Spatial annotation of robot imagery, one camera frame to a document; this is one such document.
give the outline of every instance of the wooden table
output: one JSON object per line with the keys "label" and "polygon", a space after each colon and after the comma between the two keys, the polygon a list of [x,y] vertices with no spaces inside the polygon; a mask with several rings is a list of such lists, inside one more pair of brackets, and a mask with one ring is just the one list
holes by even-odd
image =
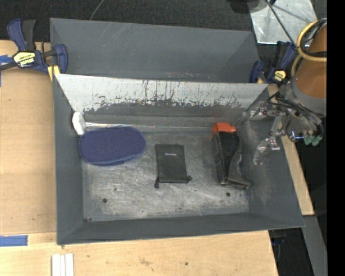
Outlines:
{"label": "wooden table", "polygon": [[[0,40],[0,55],[15,51]],[[295,146],[283,143],[302,213],[312,215]],[[58,246],[55,202],[51,83],[12,68],[0,88],[0,235],[29,237],[27,247],[0,249],[0,275],[51,275],[51,255],[69,252],[75,276],[278,275],[267,231]]]}

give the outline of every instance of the white object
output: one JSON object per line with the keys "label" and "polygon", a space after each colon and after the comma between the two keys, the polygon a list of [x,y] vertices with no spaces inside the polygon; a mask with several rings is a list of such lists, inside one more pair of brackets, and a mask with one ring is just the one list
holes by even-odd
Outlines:
{"label": "white object", "polygon": [[55,254],[51,257],[52,276],[74,276],[73,254]]}
{"label": "white object", "polygon": [[81,112],[75,112],[71,119],[73,127],[78,135],[83,135],[86,131],[86,121]]}

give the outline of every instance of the black carpet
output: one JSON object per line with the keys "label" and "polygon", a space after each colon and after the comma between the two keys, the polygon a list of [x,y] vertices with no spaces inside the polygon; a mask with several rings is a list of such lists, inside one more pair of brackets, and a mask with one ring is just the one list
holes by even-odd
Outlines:
{"label": "black carpet", "polygon": [[[317,17],[327,17],[327,0],[311,1]],[[6,25],[20,17],[24,20],[37,20],[34,39],[49,41],[50,17],[88,20],[99,2],[100,0],[0,0],[0,39],[7,38]],[[106,0],[94,19],[196,28],[252,29],[248,6],[243,0]],[[263,61],[274,57],[274,45],[257,47]],[[322,141],[316,148],[298,143],[297,149],[311,191],[318,189],[325,182],[325,142]],[[321,226],[327,229],[324,219]],[[280,275],[312,275],[298,231],[289,231],[285,241],[287,244],[281,249],[282,256],[279,257]]]}

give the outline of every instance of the gray bin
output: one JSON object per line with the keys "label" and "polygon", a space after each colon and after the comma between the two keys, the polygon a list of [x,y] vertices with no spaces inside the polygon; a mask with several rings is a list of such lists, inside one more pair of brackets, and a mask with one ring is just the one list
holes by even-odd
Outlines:
{"label": "gray bin", "polygon": [[[216,178],[212,126],[268,97],[266,85],[248,83],[258,60],[252,33],[51,19],[51,42],[69,54],[67,74],[53,80],[58,244],[304,225],[283,149],[252,162],[270,119],[237,123],[250,188]],[[90,123],[139,128],[146,153],[120,166],[83,162],[75,110]],[[156,143],[184,145],[192,181],[154,188]]]}

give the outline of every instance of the blue sponge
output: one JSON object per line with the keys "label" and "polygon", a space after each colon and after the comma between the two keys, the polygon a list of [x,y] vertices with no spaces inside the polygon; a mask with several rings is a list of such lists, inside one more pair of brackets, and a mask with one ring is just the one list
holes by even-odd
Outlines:
{"label": "blue sponge", "polygon": [[147,142],[140,131],[128,126],[95,129],[79,139],[79,154],[88,163],[114,166],[141,156]]}

